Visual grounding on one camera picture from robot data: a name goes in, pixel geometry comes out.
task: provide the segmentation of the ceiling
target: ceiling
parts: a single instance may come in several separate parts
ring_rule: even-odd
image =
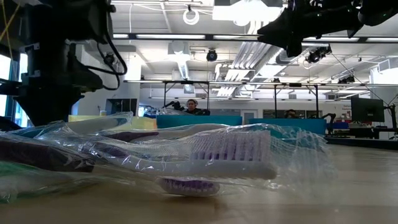
[[[186,6],[170,6],[168,4],[118,4],[117,13],[112,15],[114,32],[132,33],[173,33],[173,34],[247,34],[249,25],[240,27],[232,21],[214,21],[211,16],[213,1],[202,1],[203,6],[192,6],[192,9],[203,10],[195,25],[183,21]],[[376,27],[363,27],[356,36],[398,36],[398,16]],[[344,35],[338,32],[330,35]],[[171,40],[115,40],[116,45],[134,45],[140,53],[145,65],[142,74],[150,79],[155,74],[171,74],[178,70],[174,61],[167,60],[168,44]],[[189,70],[207,70],[214,72],[217,62],[207,62],[208,49],[215,49],[218,61],[233,61],[241,48],[242,42],[209,42],[188,41],[191,60],[187,62]],[[282,82],[337,82],[330,77],[339,74],[346,68],[353,68],[354,74],[362,82],[369,79],[369,69],[387,57],[398,55],[396,44],[331,44],[333,55],[328,55],[320,63],[308,65],[302,55],[287,66],[280,77]]]

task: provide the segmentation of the security camera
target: security camera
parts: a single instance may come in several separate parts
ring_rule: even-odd
[[[208,62],[214,62],[215,60],[217,60],[216,50],[210,49],[209,52],[207,53],[206,59]]]

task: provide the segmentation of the yellow object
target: yellow object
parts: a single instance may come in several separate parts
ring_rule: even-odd
[[[69,122],[75,121],[86,121],[88,119],[103,118],[103,116],[84,116],[84,115],[69,115]],[[132,117],[131,124],[124,124],[113,128],[112,130],[153,130],[156,129],[156,119],[144,118],[144,117]]]

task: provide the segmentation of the table surface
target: table surface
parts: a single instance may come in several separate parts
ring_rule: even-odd
[[[398,223],[398,152],[331,146],[339,178],[329,200],[251,189],[215,198],[102,184],[0,205],[7,223]]]

